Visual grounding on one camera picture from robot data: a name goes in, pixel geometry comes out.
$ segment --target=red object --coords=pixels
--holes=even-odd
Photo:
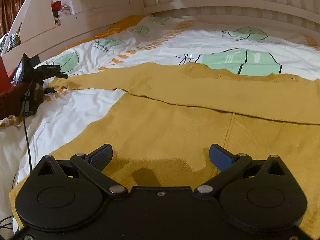
[[[13,76],[16,74],[17,72],[17,68],[15,68],[14,70],[11,70],[9,73],[8,73],[8,77],[9,77],[9,80],[12,81],[13,79]]]
[[[52,11],[59,11],[61,8],[62,8],[62,4],[60,1],[56,1],[51,4]]]
[[[7,72],[4,68],[2,57],[0,56],[0,94],[8,91],[11,88],[11,83]]]
[[[15,117],[21,113],[22,101],[21,98],[27,92],[30,83],[20,83],[15,87],[11,87],[8,91],[0,93],[0,120],[10,115]],[[36,84],[32,83],[30,90],[34,90]],[[38,96],[38,105],[43,102],[43,93]]]

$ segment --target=white duvet cover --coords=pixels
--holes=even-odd
[[[306,42],[302,35],[266,28],[145,17],[134,27],[78,45],[44,64],[59,64],[69,76],[144,62],[198,62],[236,74],[290,73],[318,79],[320,53],[303,44]],[[88,124],[104,117],[123,94],[120,89],[61,90],[47,98],[36,115],[26,118],[32,166],[71,141]],[[0,141],[1,220],[12,215],[8,194],[13,185],[28,175],[29,166],[23,126],[1,129]],[[5,229],[0,234],[7,235]]]

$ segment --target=white wooden bed frame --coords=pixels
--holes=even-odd
[[[129,15],[192,18],[205,22],[266,26],[320,41],[320,0],[71,0],[74,14],[56,27],[50,0],[26,0],[9,36],[20,29],[22,44],[1,56],[7,72],[23,53],[50,58],[61,49],[97,35]]]

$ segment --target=mustard throw blanket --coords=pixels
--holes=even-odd
[[[195,188],[218,172],[208,155],[213,143],[254,159],[280,155],[308,199],[301,228],[319,237],[320,81],[241,76],[197,63],[145,63],[55,79],[52,86],[128,91],[104,118],[53,152],[56,158],[110,143],[114,158],[103,173],[130,189]]]

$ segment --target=brown curtain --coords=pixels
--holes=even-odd
[[[0,0],[1,37],[10,31],[12,23],[25,0]]]

